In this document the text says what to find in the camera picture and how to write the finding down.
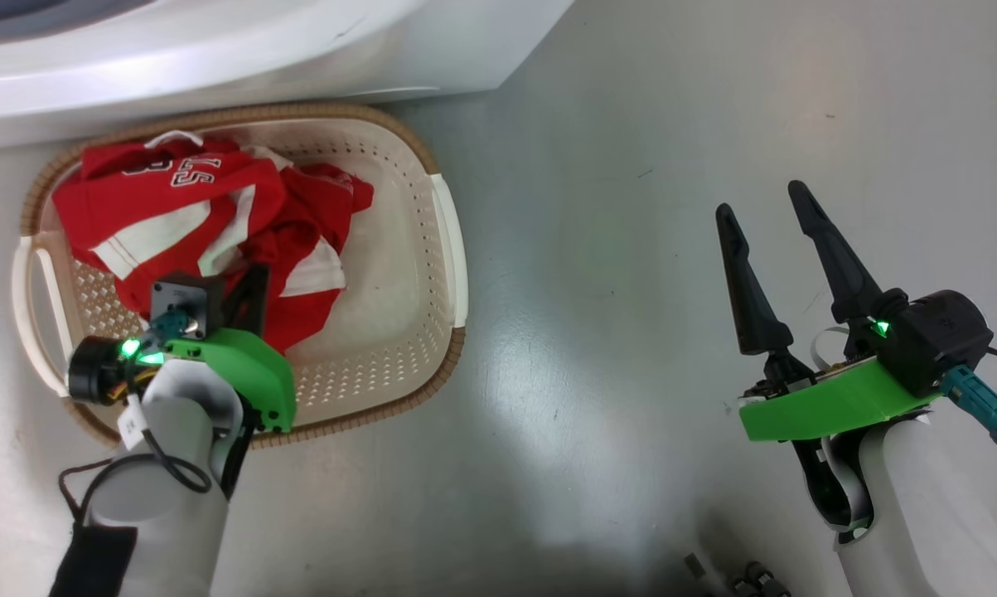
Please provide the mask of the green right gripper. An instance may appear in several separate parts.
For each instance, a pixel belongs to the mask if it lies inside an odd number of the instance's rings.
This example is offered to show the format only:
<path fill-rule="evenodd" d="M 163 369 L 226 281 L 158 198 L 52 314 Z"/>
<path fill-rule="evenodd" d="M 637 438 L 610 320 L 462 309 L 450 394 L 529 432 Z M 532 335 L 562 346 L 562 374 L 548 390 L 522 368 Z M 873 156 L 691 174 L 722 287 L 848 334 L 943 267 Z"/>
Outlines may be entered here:
<path fill-rule="evenodd" d="M 837 323 L 888 320 L 910 306 L 901 289 L 881 290 L 804 182 L 790 181 L 787 193 L 802 234 L 819 254 Z M 751 246 L 729 204 L 715 209 L 715 225 L 739 351 L 768 354 L 762 386 L 740 400 L 739 419 L 752 442 L 831 437 L 895 420 L 937 400 L 937 388 L 915 396 L 876 357 L 814 371 L 785 352 L 792 332 L 767 301 L 749 262 Z"/>

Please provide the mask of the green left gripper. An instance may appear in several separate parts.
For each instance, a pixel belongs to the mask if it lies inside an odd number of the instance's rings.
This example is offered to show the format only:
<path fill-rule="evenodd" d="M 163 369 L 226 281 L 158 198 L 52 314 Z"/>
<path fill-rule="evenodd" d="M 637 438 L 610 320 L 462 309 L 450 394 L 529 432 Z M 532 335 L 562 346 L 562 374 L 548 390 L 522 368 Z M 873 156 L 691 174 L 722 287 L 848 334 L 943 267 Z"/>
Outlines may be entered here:
<path fill-rule="evenodd" d="M 168 364 L 203 364 L 259 412 L 266 432 L 290 432 L 297 414 L 296 381 L 287 359 L 252 332 L 264 332 L 270 267 L 251 264 L 225 295 L 225 327 L 204 339 L 86 337 L 73 351 L 67 390 L 77 403 L 114 405 L 143 395 L 141 376 Z"/>

